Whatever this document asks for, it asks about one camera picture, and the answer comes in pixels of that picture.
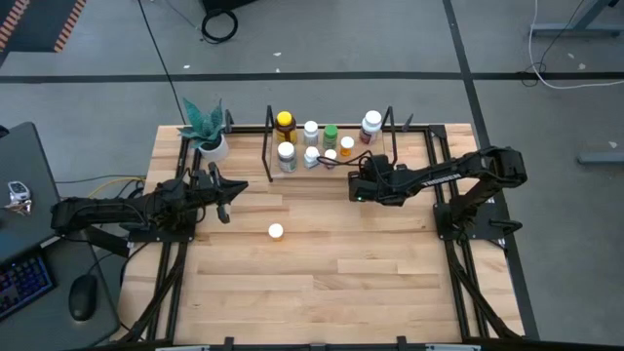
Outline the black mat orange striped edge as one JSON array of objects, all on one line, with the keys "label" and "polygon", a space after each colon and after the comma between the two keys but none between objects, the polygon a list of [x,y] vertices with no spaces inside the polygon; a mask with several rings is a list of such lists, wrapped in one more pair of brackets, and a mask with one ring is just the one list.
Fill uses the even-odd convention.
[{"label": "black mat orange striped edge", "polygon": [[87,0],[0,0],[0,53],[61,53]]}]

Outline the large bottle green orange label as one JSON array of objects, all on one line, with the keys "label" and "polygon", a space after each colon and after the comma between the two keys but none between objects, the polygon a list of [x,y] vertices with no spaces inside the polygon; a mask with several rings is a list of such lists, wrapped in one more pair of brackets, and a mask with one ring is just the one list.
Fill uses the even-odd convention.
[{"label": "large bottle green orange label", "polygon": [[296,171],[296,149],[289,141],[281,142],[277,150],[278,164],[282,172],[293,173]]}]

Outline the backlit black keyboard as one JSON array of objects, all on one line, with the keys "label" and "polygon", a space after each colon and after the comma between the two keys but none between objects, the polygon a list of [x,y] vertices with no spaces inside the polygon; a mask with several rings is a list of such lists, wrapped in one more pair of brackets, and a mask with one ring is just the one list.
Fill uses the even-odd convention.
[{"label": "backlit black keyboard", "polygon": [[42,249],[0,264],[0,321],[56,287]]}]

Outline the key fob with keys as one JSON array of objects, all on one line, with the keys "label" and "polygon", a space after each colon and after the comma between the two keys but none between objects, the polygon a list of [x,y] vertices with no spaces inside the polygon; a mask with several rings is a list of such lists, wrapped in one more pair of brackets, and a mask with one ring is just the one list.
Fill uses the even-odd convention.
[{"label": "key fob with keys", "polygon": [[31,213],[31,192],[28,187],[17,180],[8,182],[10,203],[4,207],[5,210],[19,215],[30,215]]}]

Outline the grey desk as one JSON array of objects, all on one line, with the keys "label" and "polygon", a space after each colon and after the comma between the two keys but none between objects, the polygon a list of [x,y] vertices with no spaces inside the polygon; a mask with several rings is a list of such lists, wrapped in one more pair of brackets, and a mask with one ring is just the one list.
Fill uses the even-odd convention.
[{"label": "grey desk", "polygon": [[[31,213],[4,209],[10,203],[9,181],[24,183],[31,192]],[[65,351],[95,346],[117,331],[118,318],[92,247],[66,241],[51,229],[51,207],[59,201],[36,127],[25,122],[0,137],[0,264],[31,250],[42,249],[56,287],[0,321],[0,351]],[[97,308],[91,319],[77,322],[68,309],[73,281],[97,278]]]}]

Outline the teal plant in white pot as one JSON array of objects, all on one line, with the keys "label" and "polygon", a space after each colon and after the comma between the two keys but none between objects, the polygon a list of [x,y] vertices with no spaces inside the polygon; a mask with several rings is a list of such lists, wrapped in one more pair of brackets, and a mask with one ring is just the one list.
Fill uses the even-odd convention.
[{"label": "teal plant in white pot", "polygon": [[188,99],[183,100],[189,125],[179,128],[179,134],[189,140],[189,145],[198,149],[208,162],[226,157],[228,144],[225,139],[225,113],[219,102],[211,112],[204,113]]}]

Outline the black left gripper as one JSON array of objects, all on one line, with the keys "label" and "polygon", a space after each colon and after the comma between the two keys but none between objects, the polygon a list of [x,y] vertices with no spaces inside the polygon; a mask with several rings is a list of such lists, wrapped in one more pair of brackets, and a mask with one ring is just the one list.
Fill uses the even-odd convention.
[{"label": "black left gripper", "polygon": [[239,194],[248,188],[245,180],[230,180],[221,176],[215,162],[208,164],[208,172],[202,174],[202,188],[208,192],[207,199],[216,205],[217,217],[222,223],[229,223],[230,216],[225,204],[230,204]]}]

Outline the white bottle maroon label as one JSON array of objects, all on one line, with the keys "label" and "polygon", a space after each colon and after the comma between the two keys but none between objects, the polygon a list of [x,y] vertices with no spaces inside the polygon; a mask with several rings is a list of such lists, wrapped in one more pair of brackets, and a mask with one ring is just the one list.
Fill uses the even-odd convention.
[{"label": "white bottle maroon label", "polygon": [[372,144],[381,129],[382,116],[376,110],[368,111],[361,123],[360,140],[364,144]]}]

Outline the black computer mouse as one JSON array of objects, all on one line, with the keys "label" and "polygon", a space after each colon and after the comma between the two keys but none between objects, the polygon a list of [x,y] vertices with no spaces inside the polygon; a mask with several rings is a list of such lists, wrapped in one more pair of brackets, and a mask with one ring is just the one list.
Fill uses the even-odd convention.
[{"label": "black computer mouse", "polygon": [[85,322],[92,318],[97,308],[98,280],[85,274],[76,278],[68,295],[69,314],[74,321]]}]

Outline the grey metal desk foot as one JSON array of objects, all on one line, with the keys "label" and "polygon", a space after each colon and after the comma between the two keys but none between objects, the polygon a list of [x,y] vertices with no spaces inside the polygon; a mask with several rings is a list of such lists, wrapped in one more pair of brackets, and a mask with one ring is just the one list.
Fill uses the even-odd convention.
[{"label": "grey metal desk foot", "polygon": [[624,0],[581,0],[565,23],[538,23],[539,1],[534,1],[534,14],[529,25],[529,36],[606,36],[618,37],[624,34],[624,24],[594,24],[597,17],[607,8],[613,8]]},{"label": "grey metal desk foot", "polygon": [[624,165],[624,152],[583,152],[577,156],[579,164]]}]

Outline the black equipment base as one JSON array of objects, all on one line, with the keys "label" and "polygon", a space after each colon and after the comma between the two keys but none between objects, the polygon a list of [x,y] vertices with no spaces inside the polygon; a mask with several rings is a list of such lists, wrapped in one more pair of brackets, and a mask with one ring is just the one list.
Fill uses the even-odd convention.
[{"label": "black equipment base", "polygon": [[243,6],[249,5],[256,0],[200,0],[205,11],[228,10],[233,11]]}]

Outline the brown bottle yellow cap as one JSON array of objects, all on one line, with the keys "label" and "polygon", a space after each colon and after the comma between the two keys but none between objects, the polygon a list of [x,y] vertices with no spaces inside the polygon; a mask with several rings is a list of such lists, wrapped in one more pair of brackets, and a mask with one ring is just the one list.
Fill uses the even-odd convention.
[{"label": "brown bottle yellow cap", "polygon": [[289,111],[281,111],[277,114],[275,133],[279,142],[297,142],[296,121]]}]

